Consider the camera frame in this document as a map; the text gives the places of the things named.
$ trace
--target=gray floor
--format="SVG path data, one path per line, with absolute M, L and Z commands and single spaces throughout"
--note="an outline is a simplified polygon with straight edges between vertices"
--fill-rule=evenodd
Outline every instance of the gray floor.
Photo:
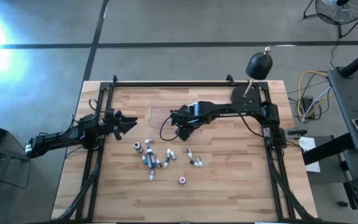
M 261 0 L 111 0 L 101 33 L 108 42 L 196 41 L 335 41 L 336 28 L 318 18 L 302 20 L 308 1 Z M 102 0 L 0 1 L 0 44 L 91 43 Z M 358 26 L 344 40 L 358 40 Z M 272 47 L 271 80 L 297 89 L 307 70 L 327 70 L 333 46 Z M 222 80 L 227 74 L 245 79 L 250 57 L 263 47 L 99 49 L 90 80 Z M 0 127 L 25 143 L 40 131 L 67 127 L 75 112 L 89 49 L 0 50 Z M 339 46 L 334 64 L 347 65 L 358 45 Z M 322 81 L 316 77 L 311 83 Z M 318 96 L 328 83 L 310 88 Z M 346 126 L 334 98 L 319 121 L 297 127 L 309 136 L 341 135 Z M 40 222 L 50 218 L 65 150 L 32 160 L 29 187 L 0 185 L 0 223 Z M 25 184 L 27 164 L 8 163 L 4 180 Z M 324 220 L 358 223 L 358 212 L 335 205 L 345 200 L 341 186 L 311 179 Z

